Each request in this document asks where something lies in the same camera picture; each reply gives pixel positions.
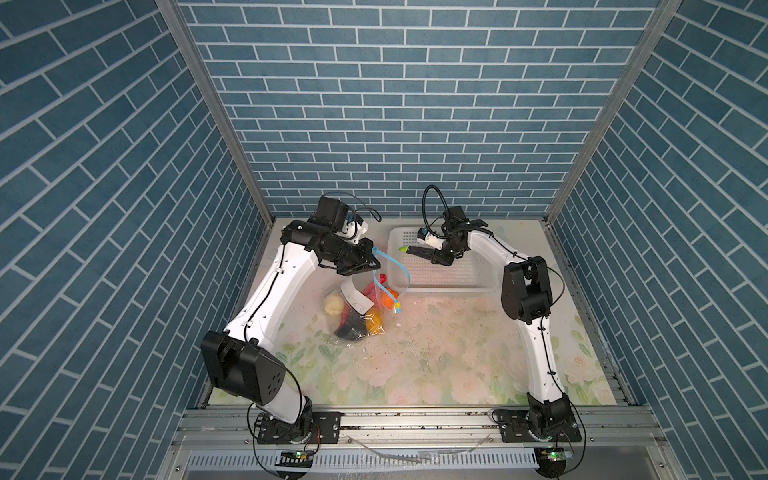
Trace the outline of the black avocado toy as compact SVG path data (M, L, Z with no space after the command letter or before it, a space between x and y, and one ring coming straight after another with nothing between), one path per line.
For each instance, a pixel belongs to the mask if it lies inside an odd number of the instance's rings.
M366 320L355 318L340 325L334 335L342 340L357 342L369 335Z

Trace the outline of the yellow potato toy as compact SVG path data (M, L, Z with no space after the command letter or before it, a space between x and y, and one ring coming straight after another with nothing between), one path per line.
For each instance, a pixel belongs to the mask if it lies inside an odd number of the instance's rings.
M371 307L365 314L364 314L364 320L365 320L365 326L367 330L367 334L369 336L371 335L380 335L385 332L383 327L383 316L381 310L374 306Z

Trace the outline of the dark purple eggplant toy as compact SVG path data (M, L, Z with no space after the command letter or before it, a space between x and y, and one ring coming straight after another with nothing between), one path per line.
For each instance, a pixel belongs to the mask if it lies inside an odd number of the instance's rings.
M431 247L408 245L400 247L399 251L408 255L430 260L434 255L435 249Z

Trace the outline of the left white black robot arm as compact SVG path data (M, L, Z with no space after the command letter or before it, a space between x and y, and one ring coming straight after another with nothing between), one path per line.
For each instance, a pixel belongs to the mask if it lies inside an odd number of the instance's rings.
M274 354L279 326L315 270L330 267L348 277L381 264L371 239L346 239L310 221L289 223L280 242L270 272L243 309L221 332L207 332L200 350L213 387L255 404L281 430L279 443L299 443L311 434L312 402Z

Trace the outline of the cream white bun toy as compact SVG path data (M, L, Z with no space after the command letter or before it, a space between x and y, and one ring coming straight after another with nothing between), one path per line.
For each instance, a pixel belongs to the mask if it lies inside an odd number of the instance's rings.
M323 299L323 311L332 318L339 318L345 306L345 300L340 294L332 293Z

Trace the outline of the clear zip top bag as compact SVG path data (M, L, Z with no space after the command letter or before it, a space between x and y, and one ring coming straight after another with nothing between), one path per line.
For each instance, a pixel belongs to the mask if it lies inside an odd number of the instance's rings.
M392 274L374 269L372 280L359 290L352 279L345 280L335 290L329 291L322 300L322 310L331 333L347 342L358 342L385 332L386 317L402 312L401 297L411 285L408 268L393 256L377 247L373 248L375 260L383 260L405 276L405 285L395 287Z

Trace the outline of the orange crinkled food toy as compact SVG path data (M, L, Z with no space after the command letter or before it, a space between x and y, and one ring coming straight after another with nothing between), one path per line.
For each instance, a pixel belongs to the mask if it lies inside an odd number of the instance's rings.
M382 293L382 304L385 308L394 310L400 306L399 294L392 289L385 289Z

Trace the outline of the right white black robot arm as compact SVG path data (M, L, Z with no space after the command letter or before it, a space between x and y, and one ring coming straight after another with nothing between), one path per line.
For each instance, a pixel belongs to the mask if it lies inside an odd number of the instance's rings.
M471 230L451 244L421 228L417 241L434 249L432 261L446 264L467 251L474 252L502 270L501 306L516 322L524 341L528 365L526 416L532 436L549 440L576 424L572 402L563 388L554 359L550 317L553 298L550 269L541 256L521 253L485 228Z

